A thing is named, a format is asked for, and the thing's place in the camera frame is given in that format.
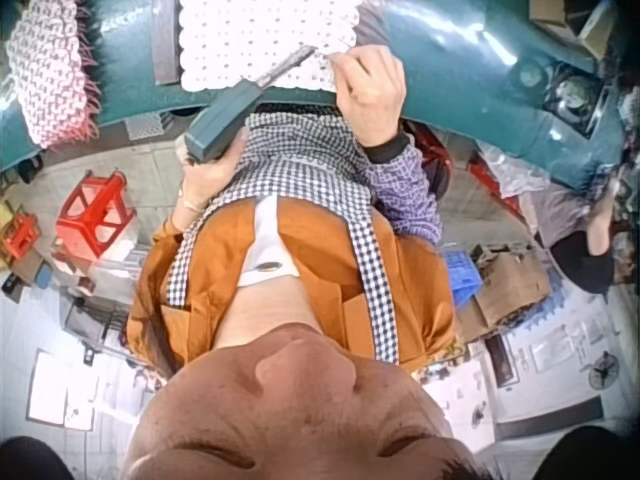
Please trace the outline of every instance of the tool handle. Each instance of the tool handle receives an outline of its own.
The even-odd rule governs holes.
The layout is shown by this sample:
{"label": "tool handle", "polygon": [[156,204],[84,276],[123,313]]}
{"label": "tool handle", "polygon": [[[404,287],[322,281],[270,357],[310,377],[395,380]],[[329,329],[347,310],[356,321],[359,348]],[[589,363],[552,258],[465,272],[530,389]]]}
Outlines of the tool handle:
{"label": "tool handle", "polygon": [[185,133],[189,156],[198,163],[222,157],[263,93],[258,85],[245,79],[220,92]]}

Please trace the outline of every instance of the orange jacket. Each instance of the orange jacket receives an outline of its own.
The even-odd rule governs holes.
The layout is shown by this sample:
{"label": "orange jacket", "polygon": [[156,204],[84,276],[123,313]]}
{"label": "orange jacket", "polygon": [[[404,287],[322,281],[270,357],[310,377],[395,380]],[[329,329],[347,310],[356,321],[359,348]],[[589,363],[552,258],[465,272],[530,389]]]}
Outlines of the orange jacket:
{"label": "orange jacket", "polygon": [[[344,220],[291,198],[278,200],[278,230],[300,272],[324,333],[350,352],[374,358],[367,302]],[[209,351],[233,300],[244,259],[254,242],[255,201],[218,210],[202,228],[191,260],[185,310],[168,307],[168,271],[182,235],[167,221],[154,235],[127,325],[132,350],[151,357],[144,324],[153,291],[160,292],[169,344],[184,365]],[[424,240],[396,236],[372,208],[374,230],[389,278],[396,314],[400,364],[416,370],[453,340],[453,298],[446,265]]]}

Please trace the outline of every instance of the closed eye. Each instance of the closed eye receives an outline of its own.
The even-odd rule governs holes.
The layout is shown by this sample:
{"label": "closed eye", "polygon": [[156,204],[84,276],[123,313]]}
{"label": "closed eye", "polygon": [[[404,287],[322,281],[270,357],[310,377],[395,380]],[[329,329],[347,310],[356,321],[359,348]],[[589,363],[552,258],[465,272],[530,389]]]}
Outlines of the closed eye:
{"label": "closed eye", "polygon": [[392,457],[402,450],[407,448],[409,445],[414,444],[417,441],[424,440],[425,438],[429,438],[430,435],[427,433],[417,433],[411,435],[403,435],[391,442],[387,443],[379,452],[378,457],[388,458]]}
{"label": "closed eye", "polygon": [[176,445],[173,448],[176,450],[191,450],[204,453],[205,455],[219,458],[220,460],[243,470],[250,470],[256,466],[256,462],[254,462],[246,455],[243,455],[234,450],[217,447],[215,445],[209,445],[203,442],[186,442]]}

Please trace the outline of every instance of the black and white gingham apron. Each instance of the black and white gingham apron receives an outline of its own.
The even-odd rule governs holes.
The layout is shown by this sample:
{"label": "black and white gingham apron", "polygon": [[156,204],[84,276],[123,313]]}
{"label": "black and white gingham apron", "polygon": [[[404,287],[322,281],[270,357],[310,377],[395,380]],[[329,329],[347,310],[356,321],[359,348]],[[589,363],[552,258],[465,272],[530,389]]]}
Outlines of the black and white gingham apron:
{"label": "black and white gingham apron", "polygon": [[276,194],[324,207],[348,225],[364,286],[376,359],[398,363],[391,289],[371,220],[368,161],[345,121],[332,115],[254,114],[236,175],[185,232],[171,266],[167,301],[184,308],[191,255],[198,233],[219,208],[249,197]]}

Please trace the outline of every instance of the white undershirt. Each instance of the white undershirt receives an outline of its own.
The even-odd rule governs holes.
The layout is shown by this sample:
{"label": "white undershirt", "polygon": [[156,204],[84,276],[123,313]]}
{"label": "white undershirt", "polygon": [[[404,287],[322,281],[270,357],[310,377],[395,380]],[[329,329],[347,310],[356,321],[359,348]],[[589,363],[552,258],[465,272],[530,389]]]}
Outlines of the white undershirt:
{"label": "white undershirt", "polygon": [[262,197],[256,203],[254,220],[255,241],[249,248],[238,281],[239,287],[248,287],[273,278],[300,273],[291,254],[278,234],[278,196]]}

